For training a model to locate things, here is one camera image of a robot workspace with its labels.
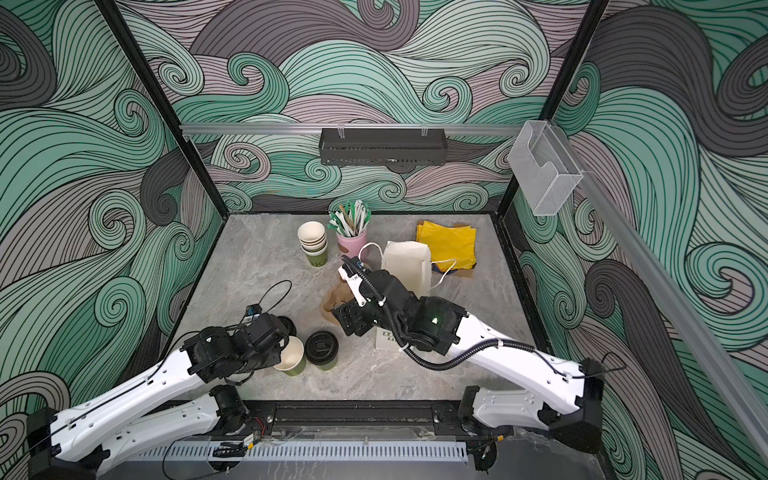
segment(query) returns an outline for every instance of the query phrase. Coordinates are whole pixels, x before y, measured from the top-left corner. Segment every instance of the clear acrylic holder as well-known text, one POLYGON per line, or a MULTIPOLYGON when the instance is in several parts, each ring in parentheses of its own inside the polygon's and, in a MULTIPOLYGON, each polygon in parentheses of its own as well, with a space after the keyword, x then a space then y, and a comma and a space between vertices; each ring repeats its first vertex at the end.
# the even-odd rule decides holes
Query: clear acrylic holder
POLYGON ((557 215, 583 175, 565 132, 548 121, 523 125, 507 160, 537 217, 557 215))

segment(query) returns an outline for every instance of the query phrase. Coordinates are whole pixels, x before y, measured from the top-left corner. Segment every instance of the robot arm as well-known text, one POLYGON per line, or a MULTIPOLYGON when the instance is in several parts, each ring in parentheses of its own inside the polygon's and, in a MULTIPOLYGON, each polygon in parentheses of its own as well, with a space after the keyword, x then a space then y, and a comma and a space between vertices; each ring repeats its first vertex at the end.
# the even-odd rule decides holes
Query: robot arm
POLYGON ((30 415, 30 478, 91 479, 170 439, 237 430, 246 409, 232 385, 142 415, 215 379, 279 363, 288 337, 280 319, 255 313, 243 320, 235 327, 202 329, 162 362, 103 395, 60 412, 45 408, 30 415))
MULTIPOLYGON (((441 353, 454 364, 463 359, 476 363, 522 389, 495 392, 468 387, 462 407, 474 420, 491 428, 517 425, 549 430, 581 451, 599 449, 604 371, 599 362, 559 359, 516 342, 448 300, 417 299, 387 271, 370 272, 358 258, 345 259, 339 274, 355 296, 333 310, 346 335, 361 336, 373 326, 397 328, 404 350, 415 347, 441 353), (397 325, 385 314, 385 303, 397 325)), ((444 370, 453 365, 433 364, 413 351, 406 353, 425 368, 444 370)))

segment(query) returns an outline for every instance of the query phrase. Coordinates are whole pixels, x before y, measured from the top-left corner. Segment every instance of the black metal frame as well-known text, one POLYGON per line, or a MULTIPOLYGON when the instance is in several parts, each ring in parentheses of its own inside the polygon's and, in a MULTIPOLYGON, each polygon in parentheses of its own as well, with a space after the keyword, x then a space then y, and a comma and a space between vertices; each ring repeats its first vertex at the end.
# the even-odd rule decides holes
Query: black metal frame
MULTIPOLYGON (((565 96, 566 90, 571 85, 571 79, 576 75, 576 71, 581 65, 581 59, 584 58, 584 54, 587 52, 589 42, 592 40, 594 32, 598 29, 600 20, 603 17, 608 2, 610 0, 591 0, 587 11, 584 13, 584 17, 581 19, 581 24, 576 31, 576 35, 571 41, 571 47, 568 49, 568 53, 565 55, 563 66, 558 72, 558 76, 554 80, 552 85, 552 91, 547 96, 547 101, 544 103, 544 107, 541 108, 541 113, 538 116, 539 120, 552 121, 554 114, 558 111, 558 106, 565 96)), ((507 210, 512 205, 512 198, 517 192, 518 186, 512 186, 511 182, 507 186, 507 190, 504 192, 501 203, 496 210, 497 215, 503 217, 507 210)))
POLYGON ((179 121, 179 117, 165 97, 160 82, 158 82, 154 74, 152 74, 149 62, 147 62, 144 54, 141 53, 136 38, 134 38, 127 23, 125 23, 123 16, 120 15, 117 4, 114 0, 94 1, 101 12, 101 15, 104 16, 104 20, 107 22, 110 30, 112 30, 112 34, 123 49, 125 56, 131 63, 131 66, 136 71, 139 80, 147 89, 147 93, 154 103, 154 106, 160 112, 160 116, 163 118, 163 121, 176 139, 176 143, 179 144, 179 148, 182 153, 184 153, 190 166, 203 184, 203 188, 205 188, 205 191, 208 193, 208 197, 214 202, 214 206, 216 207, 216 210, 218 210, 219 215, 226 220, 229 216, 229 210, 227 209, 227 205, 224 204, 224 199, 221 197, 216 185, 214 185, 214 181, 211 180, 210 175, 205 168, 205 164, 203 163, 203 159, 200 158, 200 155, 197 153, 197 149, 190 141, 184 139, 184 136, 181 133, 181 122, 179 121))
MULTIPOLYGON (((138 44, 131 34, 125 20, 122 18, 118 7, 114 0, 95 0, 97 7, 104 16, 107 24, 112 30, 115 38, 120 43, 124 53, 126 54, 129 62, 134 67, 138 77, 144 84, 147 92, 154 102, 155 106, 159 110, 161 117, 165 121, 166 125, 170 128, 174 138, 179 144, 180 149, 183 151, 185 157, 189 161, 191 167, 194 169, 197 176, 200 178, 200 182, 203 184, 206 192, 208 193, 217 211, 223 218, 223 223, 214 241, 210 252, 204 261, 200 274, 195 280, 195 284, 192 288, 192 292, 187 300, 184 302, 179 320, 176 322, 173 331, 169 336, 169 342, 164 347, 162 356, 167 354, 170 348, 170 341, 173 339, 177 328, 180 324, 182 316, 189 305, 192 293, 197 288, 197 284, 202 277, 202 274, 208 264, 211 254, 217 244, 217 241, 221 235, 221 231, 227 223, 227 219, 230 215, 235 214, 324 214, 325 212, 319 212, 314 210, 291 210, 291 211, 264 211, 264 212, 230 212, 227 209, 226 204, 223 201, 218 189, 207 173, 202 158, 200 158, 197 149, 194 145, 186 140, 180 129, 180 121, 176 115, 170 102, 166 99, 161 86, 155 76, 151 72, 151 68, 141 53, 138 44)), ((598 22, 600 21, 605 8, 607 7, 608 0, 592 0, 588 6, 588 10, 582 19, 578 32, 574 37, 571 47, 566 55, 565 62, 562 69, 558 73, 555 80, 552 92, 548 96, 544 107, 542 108, 540 119, 552 120, 557 107, 563 98, 566 89, 571 83, 571 79, 574 77, 578 66, 581 63, 581 59, 584 57, 584 53, 587 50, 589 41, 591 40, 594 31, 597 29, 598 22)), ((481 214, 490 215, 492 223, 504 252, 505 259, 507 261, 510 274, 512 276, 515 288, 518 291, 518 296, 521 300, 521 304, 525 315, 528 319, 528 324, 531 328, 537 348, 540 350, 551 352, 551 344, 547 338, 543 323, 538 310, 536 308, 535 299, 531 295, 528 283, 525 280, 525 276, 520 267, 520 263, 512 249, 512 243, 510 240, 509 232, 504 224, 504 217, 512 206, 512 200, 519 188, 518 182, 515 178, 512 178, 509 185, 500 200, 498 208, 486 211, 472 211, 461 212, 462 214, 481 214)), ((437 215, 437 214, 450 214, 454 212, 448 211, 434 211, 424 210, 416 212, 379 212, 379 214, 417 214, 417 215, 437 215)), ((167 402, 161 408, 167 408, 178 404, 179 402, 167 402)), ((429 429, 436 435, 450 435, 456 437, 459 441, 466 441, 468 446, 472 446, 478 443, 478 437, 466 435, 461 428, 461 421, 458 418, 459 402, 456 400, 445 401, 245 401, 246 406, 252 412, 251 415, 258 416, 262 419, 272 418, 272 422, 267 422, 267 434, 274 434, 275 429, 281 429, 283 427, 297 427, 297 426, 410 426, 410 427, 422 427, 429 429)), ((249 429, 255 430, 257 428, 257 422, 252 421, 248 425, 249 429)), ((607 454, 603 451, 598 455, 601 467, 605 472, 607 478, 615 478, 615 474, 611 467, 611 463, 607 460, 607 454)))
POLYGON ((216 245, 219 243, 219 239, 221 238, 221 232, 223 232, 224 227, 227 225, 228 220, 229 218, 222 219, 221 226, 219 227, 219 231, 216 233, 216 238, 214 239, 214 242, 210 245, 210 249, 208 250, 208 253, 205 256, 205 260, 203 260, 203 265, 200 266, 200 272, 197 274, 197 278, 195 278, 194 280, 194 284, 192 285, 192 290, 190 290, 190 294, 187 295, 187 298, 184 300, 184 303, 182 303, 176 323, 174 323, 173 328, 170 329, 170 334, 168 335, 168 338, 165 341, 165 346, 161 350, 160 356, 158 358, 164 359, 165 356, 168 354, 168 350, 170 350, 171 346, 173 345, 174 337, 176 336, 176 332, 179 330, 179 325, 181 324, 181 319, 184 318, 184 314, 187 312, 187 307, 190 305, 190 302, 192 301, 192 296, 194 295, 194 291, 197 290, 197 284, 200 283, 200 279, 203 278, 205 269, 208 267, 208 262, 210 261, 210 258, 213 256, 214 251, 216 250, 216 245))

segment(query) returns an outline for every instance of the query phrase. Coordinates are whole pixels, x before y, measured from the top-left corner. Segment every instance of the gray marble surface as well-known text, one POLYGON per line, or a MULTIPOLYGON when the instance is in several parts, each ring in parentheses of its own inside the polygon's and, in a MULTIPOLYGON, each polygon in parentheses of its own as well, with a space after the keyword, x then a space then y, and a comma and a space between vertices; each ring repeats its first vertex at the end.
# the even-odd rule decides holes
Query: gray marble surface
MULTIPOLYGON (((181 334, 209 325, 237 323, 245 307, 256 303, 270 285, 282 279, 293 281, 288 297, 272 313, 290 317, 301 340, 317 330, 333 332, 339 339, 339 362, 327 372, 307 363, 304 372, 296 377, 272 368, 259 370, 239 387, 244 399, 460 399, 464 388, 470 385, 514 388, 506 379, 470 362, 446 372, 424 369, 401 353, 375 350, 373 330, 363 337, 347 337, 340 326, 325 321, 319 314, 319 305, 339 280, 341 253, 335 234, 329 232, 328 263, 320 268, 309 265, 296 237, 299 225, 309 220, 326 222, 325 217, 313 215, 233 215, 179 325, 181 334)), ((488 215, 374 215, 368 240, 381 244, 382 248, 387 240, 414 240, 419 220, 446 226, 466 223, 478 229, 477 267, 473 277, 447 276, 432 294, 457 303, 488 325, 532 344, 531 332, 488 215)), ((363 259, 377 268, 378 250, 370 247, 363 259)), ((433 283, 439 279, 437 275, 432 278, 433 283)), ((277 301, 284 292, 282 288, 276 287, 262 305, 266 308, 277 301)), ((419 353, 432 361, 444 359, 434 353, 419 353)), ((190 392, 184 398, 197 395, 200 392, 190 392)))

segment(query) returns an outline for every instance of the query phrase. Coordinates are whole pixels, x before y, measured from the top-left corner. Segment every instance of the enclosure wall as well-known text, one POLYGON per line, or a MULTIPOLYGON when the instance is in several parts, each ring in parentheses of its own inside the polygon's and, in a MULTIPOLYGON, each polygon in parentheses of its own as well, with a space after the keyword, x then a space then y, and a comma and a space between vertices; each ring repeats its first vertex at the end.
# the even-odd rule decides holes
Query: enclosure wall
MULTIPOLYGON (((182 123, 520 124, 539 116, 588 2, 120 0, 182 123)), ((327 167, 317 136, 197 135, 232 211, 495 210, 514 138, 439 167, 327 167)))
MULTIPOLYGON (((768 2, 647 3, 601 21, 554 122, 765 401, 768 2)), ((534 218, 521 193, 513 210, 555 353, 628 364, 603 402, 619 476, 768 478, 584 191, 556 217, 534 218)))
POLYGON ((0 477, 157 361, 222 218, 92 0, 0 2, 0 477))

